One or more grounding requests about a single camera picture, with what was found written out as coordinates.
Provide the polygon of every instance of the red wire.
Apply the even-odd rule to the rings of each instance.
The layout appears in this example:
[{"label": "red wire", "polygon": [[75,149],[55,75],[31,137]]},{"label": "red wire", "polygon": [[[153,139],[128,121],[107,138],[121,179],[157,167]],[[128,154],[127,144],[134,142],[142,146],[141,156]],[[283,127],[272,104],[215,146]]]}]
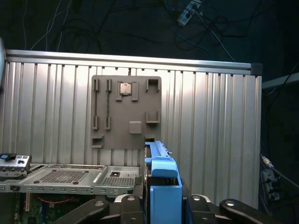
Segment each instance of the red wire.
[{"label": "red wire", "polygon": [[65,202],[68,202],[68,201],[70,201],[70,200],[72,200],[73,199],[73,197],[71,197],[71,198],[69,198],[69,199],[66,199],[66,200],[63,200],[63,201],[60,201],[60,202],[50,202],[50,201],[46,201],[46,200],[44,200],[44,199],[42,199],[42,198],[40,198],[40,197],[37,197],[40,201],[42,201],[42,202],[45,202],[45,203],[49,203],[49,204],[61,204],[61,203],[65,203]]}]

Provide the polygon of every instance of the wall socket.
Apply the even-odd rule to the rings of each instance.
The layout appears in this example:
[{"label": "wall socket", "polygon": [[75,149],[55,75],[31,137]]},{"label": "wall socket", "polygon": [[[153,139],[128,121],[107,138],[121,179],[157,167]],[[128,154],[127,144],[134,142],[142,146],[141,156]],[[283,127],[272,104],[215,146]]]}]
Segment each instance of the wall socket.
[{"label": "wall socket", "polygon": [[191,2],[187,5],[185,10],[182,12],[180,17],[178,18],[178,24],[180,26],[185,26],[187,22],[192,18],[194,12],[193,10],[197,10],[201,5],[200,0],[191,0]]},{"label": "wall socket", "polygon": [[265,169],[261,172],[262,185],[266,197],[270,201],[279,200],[279,193],[275,192],[277,189],[278,179],[275,177],[272,169]]}]

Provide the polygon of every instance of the metal computer chassis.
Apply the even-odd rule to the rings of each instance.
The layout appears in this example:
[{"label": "metal computer chassis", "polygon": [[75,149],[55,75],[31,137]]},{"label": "metal computer chassis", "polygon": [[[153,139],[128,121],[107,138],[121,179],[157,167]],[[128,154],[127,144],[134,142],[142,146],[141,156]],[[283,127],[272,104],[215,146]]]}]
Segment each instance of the metal computer chassis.
[{"label": "metal computer chassis", "polygon": [[0,182],[0,192],[117,196],[133,191],[138,167],[31,164],[22,180]]}]

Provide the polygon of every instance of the metal bolt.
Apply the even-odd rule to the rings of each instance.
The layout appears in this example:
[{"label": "metal bolt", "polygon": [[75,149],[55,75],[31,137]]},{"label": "metal bolt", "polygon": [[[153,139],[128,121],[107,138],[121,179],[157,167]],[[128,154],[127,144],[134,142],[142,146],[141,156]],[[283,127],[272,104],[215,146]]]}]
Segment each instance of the metal bolt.
[{"label": "metal bolt", "polygon": [[133,196],[128,197],[128,201],[133,201],[135,198]]},{"label": "metal bolt", "polygon": [[94,205],[95,206],[102,206],[102,205],[104,205],[104,203],[102,201],[97,201]]},{"label": "metal bolt", "polygon": [[228,206],[234,206],[235,203],[232,201],[226,201],[225,204],[227,204]]},{"label": "metal bolt", "polygon": [[200,200],[200,197],[199,197],[199,196],[193,196],[193,200],[194,200],[194,201],[199,201],[199,200]]}]

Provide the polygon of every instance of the circuit board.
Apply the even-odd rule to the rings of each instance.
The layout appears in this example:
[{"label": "circuit board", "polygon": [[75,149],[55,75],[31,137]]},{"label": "circuit board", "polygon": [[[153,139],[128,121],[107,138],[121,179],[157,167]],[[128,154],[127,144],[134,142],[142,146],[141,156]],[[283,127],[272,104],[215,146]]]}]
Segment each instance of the circuit board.
[{"label": "circuit board", "polygon": [[91,199],[82,195],[19,193],[14,223],[50,224]]}]

